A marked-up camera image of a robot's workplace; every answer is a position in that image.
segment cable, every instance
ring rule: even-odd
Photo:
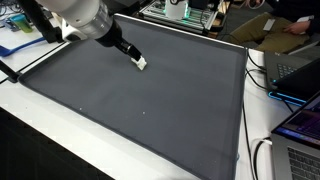
[[[258,84],[258,83],[256,82],[256,80],[252,77],[252,75],[250,74],[250,72],[248,71],[248,69],[246,69],[246,75],[249,75],[249,77],[251,78],[251,80],[253,81],[253,83],[254,83],[256,86],[260,87],[261,89],[267,90],[267,88],[261,86],[260,84]]]
[[[248,72],[250,73],[250,72],[258,72],[258,73],[261,73],[261,74],[265,74],[266,72],[265,71],[263,71],[263,70],[261,70],[261,69],[250,69],[250,70],[248,70]]]
[[[251,56],[250,56],[249,48],[247,48],[247,51],[248,51],[248,57],[249,57],[250,61],[252,62],[252,64],[254,64],[255,66],[257,66],[258,68],[260,68],[260,69],[262,69],[262,70],[266,70],[265,67],[259,66],[258,64],[256,64],[256,63],[252,60],[252,58],[251,58]]]
[[[7,13],[7,6],[3,6],[3,5],[1,5],[1,9],[0,9],[0,17],[1,16],[4,16],[5,14]]]
[[[250,150],[250,143],[249,143],[249,133],[248,133],[248,125],[247,125],[247,117],[246,117],[246,110],[244,107],[244,103],[242,104],[242,111],[243,111],[243,122],[244,122],[244,130],[245,130],[245,134],[246,134],[246,142],[247,142],[247,150],[248,150],[248,154],[249,154],[249,161],[250,161],[250,169],[251,169],[251,173],[252,173],[252,177],[253,179],[256,179],[255,174],[254,174],[254,169],[252,167],[252,158],[251,158],[251,150]]]
[[[19,8],[19,5],[12,5],[12,6],[9,6],[9,9],[11,10],[11,11],[13,11],[13,12],[15,12],[15,13],[21,13],[22,12],[22,9],[21,8]]]
[[[293,113],[293,109],[289,106],[289,104],[287,103],[287,101],[283,100],[284,104],[288,107],[288,109],[290,110],[291,113]]]
[[[261,145],[265,142],[265,140],[271,140],[271,139],[270,139],[270,137],[266,137],[266,138],[263,138],[261,141],[259,141],[259,143],[257,144],[257,146],[256,146],[256,148],[254,150],[254,153],[253,153],[253,169],[254,169],[254,174],[255,174],[256,180],[259,179],[258,170],[257,170],[258,152],[259,152],[259,149],[260,149]]]

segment black cable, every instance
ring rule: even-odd
[[[259,177],[258,177],[258,170],[257,170],[257,157],[258,157],[259,149],[260,149],[261,145],[263,144],[264,140],[270,140],[270,137],[263,138],[263,140],[261,140],[261,141],[257,144],[257,146],[256,146],[256,148],[255,148],[255,150],[254,150],[254,153],[253,153],[253,169],[254,169],[254,173],[255,173],[255,175],[256,175],[256,180],[259,179]]]
[[[256,86],[260,87],[261,89],[267,90],[267,88],[261,86],[260,84],[258,84],[258,83],[256,82],[256,80],[252,77],[252,75],[250,74],[250,72],[248,71],[248,69],[246,69],[246,72],[247,72],[246,75],[249,75],[250,79],[253,81],[253,83],[254,83]]]
[[[248,72],[250,73],[250,72],[258,72],[258,73],[261,73],[261,74],[265,74],[266,72],[265,71],[263,71],[263,70],[261,70],[261,69],[250,69],[250,70],[248,70]]]
[[[9,6],[9,9],[11,10],[11,11],[13,11],[13,12],[15,12],[15,13],[21,13],[22,12],[22,9],[20,8],[17,8],[18,6],[15,6],[15,8],[17,9],[17,10],[15,10],[12,6]]]
[[[256,64],[256,63],[252,60],[252,58],[251,58],[251,56],[250,56],[249,48],[247,48],[247,51],[248,51],[248,57],[249,57],[250,61],[252,62],[252,64],[254,64],[255,66],[257,66],[258,68],[260,68],[260,69],[262,69],[262,70],[266,70],[265,67],[259,66],[258,64]]]
[[[284,104],[288,107],[288,109],[291,111],[291,113],[293,113],[293,109],[289,106],[289,104],[287,103],[287,101],[283,100]]]
[[[249,161],[250,161],[250,169],[251,169],[251,173],[252,173],[252,177],[255,177],[254,175],[254,169],[252,168],[251,162],[251,150],[250,150],[250,143],[249,143],[249,133],[248,133],[248,125],[247,125],[247,117],[246,117],[246,110],[244,107],[244,103],[242,104],[242,111],[243,111],[243,122],[244,122],[244,131],[246,134],[246,142],[247,142],[247,150],[248,150],[248,154],[249,154]]]

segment floor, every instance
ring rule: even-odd
[[[225,41],[228,34],[236,29],[241,24],[245,23],[246,21],[250,20],[251,18],[263,13],[271,11],[271,7],[265,3],[262,7],[258,9],[250,9],[248,7],[242,6],[240,9],[237,8],[230,8],[228,12],[227,21],[225,24],[224,29],[219,33],[218,39]],[[255,43],[246,43],[244,46],[254,48],[256,46]],[[315,46],[294,54],[294,56],[314,60],[320,58],[320,46]]]

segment laptop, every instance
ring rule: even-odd
[[[320,90],[320,59],[264,53],[268,96],[298,106]]]
[[[320,180],[320,92],[271,134],[276,180]]]

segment person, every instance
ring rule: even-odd
[[[264,30],[268,21],[274,23],[270,30]],[[231,32],[227,41],[237,45],[260,41],[256,50],[285,53],[304,44],[317,32],[320,33],[320,0],[279,0],[271,12],[265,12]]]

